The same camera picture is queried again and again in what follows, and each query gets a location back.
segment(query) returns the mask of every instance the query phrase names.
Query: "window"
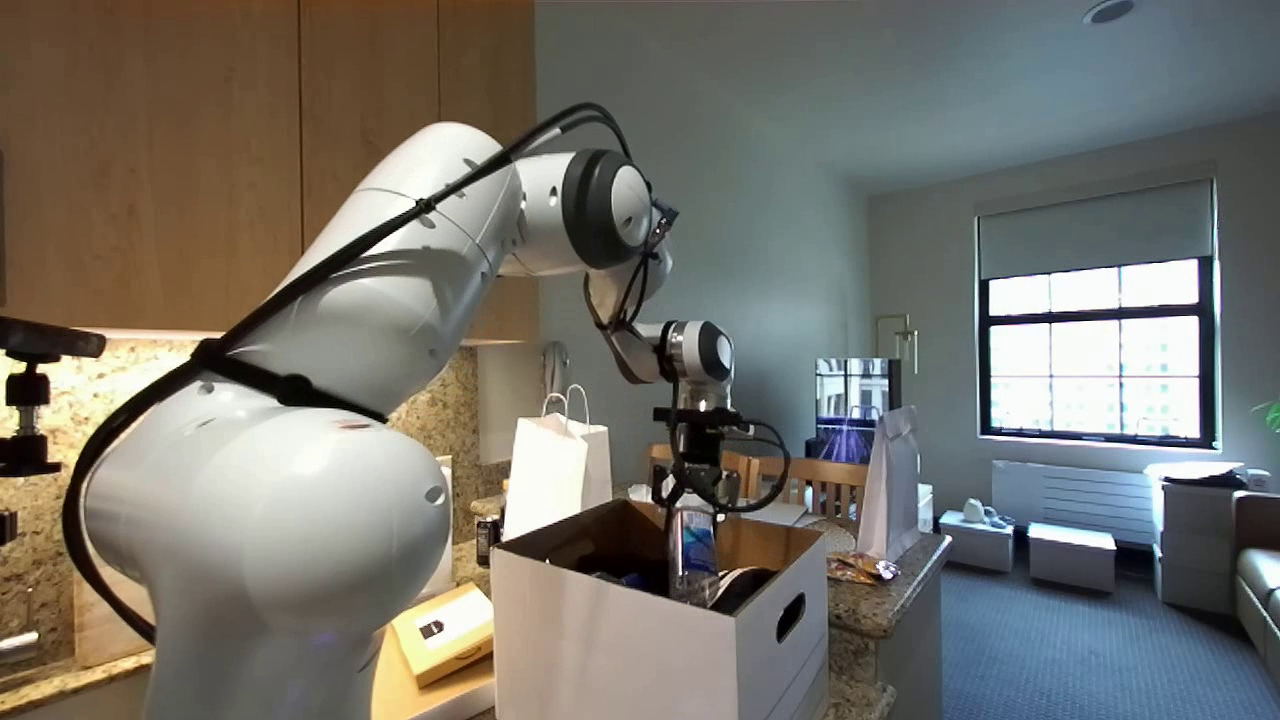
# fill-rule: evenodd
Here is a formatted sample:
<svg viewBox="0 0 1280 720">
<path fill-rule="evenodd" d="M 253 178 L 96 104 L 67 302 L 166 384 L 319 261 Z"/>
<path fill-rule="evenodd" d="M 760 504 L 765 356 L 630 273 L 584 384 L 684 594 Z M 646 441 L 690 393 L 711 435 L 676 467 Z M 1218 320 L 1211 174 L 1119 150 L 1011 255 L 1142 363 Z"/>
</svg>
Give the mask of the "window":
<svg viewBox="0 0 1280 720">
<path fill-rule="evenodd" d="M 983 435 L 1211 450 L 1207 199 L 1178 186 L 975 223 Z"/>
</svg>

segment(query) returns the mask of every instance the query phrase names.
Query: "white wall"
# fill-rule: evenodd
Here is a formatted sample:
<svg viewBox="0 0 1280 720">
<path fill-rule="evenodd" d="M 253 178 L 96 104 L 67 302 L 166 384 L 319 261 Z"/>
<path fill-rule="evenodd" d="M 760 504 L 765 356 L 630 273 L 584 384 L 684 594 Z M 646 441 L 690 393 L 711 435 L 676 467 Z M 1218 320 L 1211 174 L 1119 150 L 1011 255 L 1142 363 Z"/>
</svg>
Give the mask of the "white wall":
<svg viewBox="0 0 1280 720">
<path fill-rule="evenodd" d="M 864 199 L 804 155 L 804 141 L 760 126 L 696 70 L 668 70 L 659 38 L 626 43 L 640 52 L 620 59 L 626 31 L 626 10 L 542 6 L 541 117 L 573 102 L 614 111 L 654 196 L 681 207 L 676 276 L 644 320 L 716 320 L 735 339 L 735 410 L 775 426 L 799 453 L 810 434 L 810 361 L 870 354 Z M 620 382 L 581 279 L 549 279 L 541 312 L 542 339 L 569 349 L 569 377 L 586 384 L 590 412 L 610 430 L 620 485 L 644 480 L 652 410 L 668 393 Z"/>
<path fill-rule="evenodd" d="M 924 331 L 924 374 L 907 384 L 920 410 L 924 476 L 934 504 L 987 498 L 993 456 L 1142 467 L 1196 453 L 994 446 L 975 435 L 975 284 L 972 207 L 1041 193 L 1100 189 L 1178 167 L 1218 182 L 1218 456 L 1280 473 L 1280 435 L 1262 434 L 1256 404 L 1280 396 L 1280 117 L 1188 135 L 1147 141 L 1060 166 L 960 182 L 924 193 L 875 196 L 870 305 L 911 312 Z"/>
</svg>

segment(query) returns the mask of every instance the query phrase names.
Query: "window frame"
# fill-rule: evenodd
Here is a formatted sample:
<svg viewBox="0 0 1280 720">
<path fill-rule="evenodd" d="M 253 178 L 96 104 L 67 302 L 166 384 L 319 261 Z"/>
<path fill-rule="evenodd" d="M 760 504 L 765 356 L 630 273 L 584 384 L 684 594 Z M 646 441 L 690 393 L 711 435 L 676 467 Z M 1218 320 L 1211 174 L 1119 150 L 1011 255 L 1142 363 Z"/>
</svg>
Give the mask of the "window frame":
<svg viewBox="0 0 1280 720">
<path fill-rule="evenodd" d="M 1021 312 L 1021 318 L 993 318 L 993 279 L 979 279 L 979 435 L 983 441 L 1068 441 L 1068 446 L 1142 446 L 1142 450 L 1216 450 L 1216 412 L 1218 412 L 1218 367 L 1216 367 L 1216 255 L 1188 255 L 1196 261 L 1196 305 L 1142 305 L 1142 308 L 1086 308 L 1086 312 Z M 1135 434 L 1045 434 L 1045 430 L 993 430 L 993 327 L 1015 324 L 1086 324 L 1086 320 L 1162 320 L 1162 318 L 1196 318 L 1199 320 L 1199 435 L 1135 435 Z"/>
</svg>

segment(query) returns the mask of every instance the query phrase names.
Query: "ceiling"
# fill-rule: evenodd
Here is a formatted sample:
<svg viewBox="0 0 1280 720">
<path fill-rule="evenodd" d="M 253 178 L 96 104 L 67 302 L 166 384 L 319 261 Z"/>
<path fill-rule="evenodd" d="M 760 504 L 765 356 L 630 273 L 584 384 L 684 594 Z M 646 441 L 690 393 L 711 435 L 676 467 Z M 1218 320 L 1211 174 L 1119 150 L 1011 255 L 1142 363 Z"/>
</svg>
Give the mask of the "ceiling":
<svg viewBox="0 0 1280 720">
<path fill-rule="evenodd" d="M 1280 0 L 541 0 L 620 11 L 672 108 L 784 130 L 864 193 L 934 186 L 1280 108 Z"/>
</svg>

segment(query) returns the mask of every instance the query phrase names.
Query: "radiator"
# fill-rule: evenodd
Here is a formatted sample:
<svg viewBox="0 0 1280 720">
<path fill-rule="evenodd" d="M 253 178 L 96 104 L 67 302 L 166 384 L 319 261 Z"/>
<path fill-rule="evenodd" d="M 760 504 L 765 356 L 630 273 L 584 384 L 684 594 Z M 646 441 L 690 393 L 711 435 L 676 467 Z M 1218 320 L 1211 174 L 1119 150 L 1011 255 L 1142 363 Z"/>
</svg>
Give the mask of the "radiator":
<svg viewBox="0 0 1280 720">
<path fill-rule="evenodd" d="M 1156 498 L 1142 473 L 993 459 L 993 504 L 1011 525 L 1070 525 L 1119 546 L 1156 546 Z"/>
</svg>

